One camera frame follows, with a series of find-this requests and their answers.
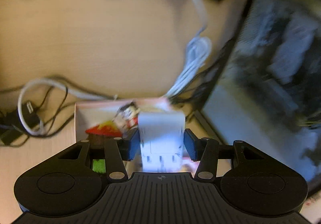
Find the crocheted brown green doll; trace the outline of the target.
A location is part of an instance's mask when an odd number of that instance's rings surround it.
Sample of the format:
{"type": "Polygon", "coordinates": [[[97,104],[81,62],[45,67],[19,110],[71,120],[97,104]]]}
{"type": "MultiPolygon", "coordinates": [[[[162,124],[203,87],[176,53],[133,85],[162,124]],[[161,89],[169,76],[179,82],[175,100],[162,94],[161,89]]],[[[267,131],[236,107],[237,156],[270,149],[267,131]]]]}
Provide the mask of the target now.
{"type": "Polygon", "coordinates": [[[107,120],[99,123],[93,127],[85,130],[88,135],[88,140],[91,143],[91,148],[94,150],[94,158],[92,160],[92,170],[100,175],[106,173],[106,164],[102,156],[105,154],[103,151],[105,142],[109,139],[121,140],[123,133],[117,127],[117,125],[107,120]]]}

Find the pink cardboard box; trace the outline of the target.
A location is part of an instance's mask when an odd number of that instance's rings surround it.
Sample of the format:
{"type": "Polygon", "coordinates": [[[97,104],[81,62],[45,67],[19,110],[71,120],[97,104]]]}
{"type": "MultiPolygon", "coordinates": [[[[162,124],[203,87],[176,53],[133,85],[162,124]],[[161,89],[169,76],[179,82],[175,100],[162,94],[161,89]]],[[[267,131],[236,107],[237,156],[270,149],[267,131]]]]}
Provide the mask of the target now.
{"type": "MultiPolygon", "coordinates": [[[[84,140],[88,137],[85,132],[87,129],[97,126],[105,121],[111,121],[118,109],[130,103],[130,99],[115,100],[115,101],[88,101],[79,102],[75,105],[75,139],[76,141],[84,140]]],[[[182,110],[174,108],[165,98],[140,98],[135,100],[140,110],[145,113],[172,113],[182,110]]],[[[141,157],[141,150],[138,149],[134,159],[126,163],[126,170],[130,176],[133,172],[143,171],[143,165],[146,164],[148,172],[154,172],[157,169],[163,172],[191,172],[194,174],[199,162],[194,162],[189,157],[186,148],[182,147],[180,155],[167,153],[164,158],[164,167],[161,164],[147,162],[141,157]]]]}

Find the right monitor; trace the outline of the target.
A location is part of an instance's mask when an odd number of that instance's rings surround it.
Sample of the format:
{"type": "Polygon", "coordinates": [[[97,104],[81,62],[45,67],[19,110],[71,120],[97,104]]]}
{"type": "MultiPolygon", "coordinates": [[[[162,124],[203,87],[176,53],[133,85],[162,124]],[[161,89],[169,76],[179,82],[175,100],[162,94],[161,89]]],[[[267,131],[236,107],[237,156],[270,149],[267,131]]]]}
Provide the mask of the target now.
{"type": "Polygon", "coordinates": [[[200,113],[319,188],[320,0],[247,0],[200,113]]]}

